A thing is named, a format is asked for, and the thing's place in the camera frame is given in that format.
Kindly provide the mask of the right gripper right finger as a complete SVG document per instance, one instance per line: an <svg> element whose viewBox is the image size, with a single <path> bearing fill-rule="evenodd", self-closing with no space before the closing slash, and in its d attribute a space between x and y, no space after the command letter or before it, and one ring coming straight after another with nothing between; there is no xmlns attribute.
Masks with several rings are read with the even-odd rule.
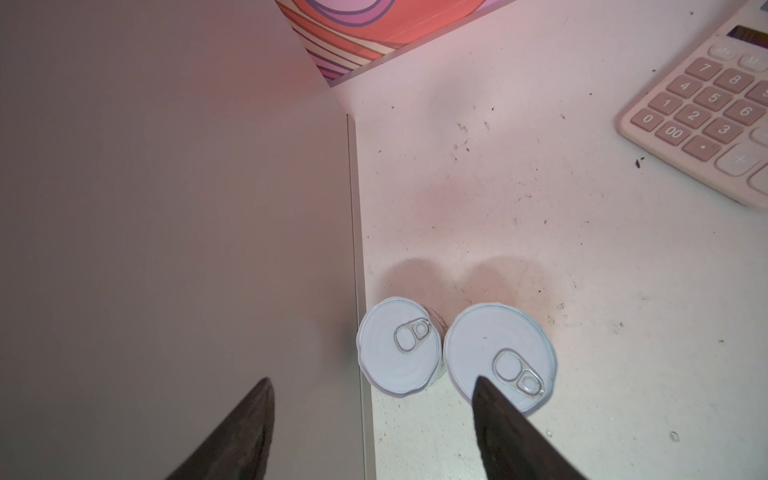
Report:
<svg viewBox="0 0 768 480"><path fill-rule="evenodd" d="M489 479L585 479L488 378L477 378L471 405Z"/></svg>

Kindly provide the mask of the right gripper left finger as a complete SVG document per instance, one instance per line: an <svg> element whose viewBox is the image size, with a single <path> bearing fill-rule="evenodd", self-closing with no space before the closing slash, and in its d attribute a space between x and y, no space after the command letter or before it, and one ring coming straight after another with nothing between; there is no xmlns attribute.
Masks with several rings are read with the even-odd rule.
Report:
<svg viewBox="0 0 768 480"><path fill-rule="evenodd" d="M265 377L168 479L264 478L274 423L274 388Z"/></svg>

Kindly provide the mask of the yellow label can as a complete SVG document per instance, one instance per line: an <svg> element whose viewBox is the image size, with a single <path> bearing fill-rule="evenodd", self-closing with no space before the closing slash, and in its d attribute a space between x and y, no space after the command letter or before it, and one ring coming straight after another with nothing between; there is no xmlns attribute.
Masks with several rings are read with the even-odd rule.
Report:
<svg viewBox="0 0 768 480"><path fill-rule="evenodd" d="M537 321L502 303L476 304L459 313L445 336L443 360L468 402L480 377L524 415L554 392L558 362L552 342Z"/></svg>

